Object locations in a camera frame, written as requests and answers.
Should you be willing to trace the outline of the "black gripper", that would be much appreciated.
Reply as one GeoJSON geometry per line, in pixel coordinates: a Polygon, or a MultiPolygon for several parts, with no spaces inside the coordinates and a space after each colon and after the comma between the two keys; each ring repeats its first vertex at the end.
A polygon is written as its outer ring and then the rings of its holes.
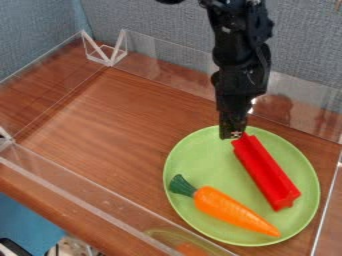
{"type": "Polygon", "coordinates": [[[247,126],[251,100],[266,93],[271,69],[271,51],[263,44],[239,65],[224,66],[211,76],[219,113],[219,137],[235,139],[247,126]]]}

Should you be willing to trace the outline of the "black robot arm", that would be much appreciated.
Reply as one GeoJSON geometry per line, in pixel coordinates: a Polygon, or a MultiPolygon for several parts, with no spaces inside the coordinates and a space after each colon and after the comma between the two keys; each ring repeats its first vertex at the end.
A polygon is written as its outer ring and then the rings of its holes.
{"type": "Polygon", "coordinates": [[[252,99],[267,91],[272,36],[266,0],[197,0],[213,31],[211,75],[219,113],[219,137],[239,138],[247,126],[252,99]]]}

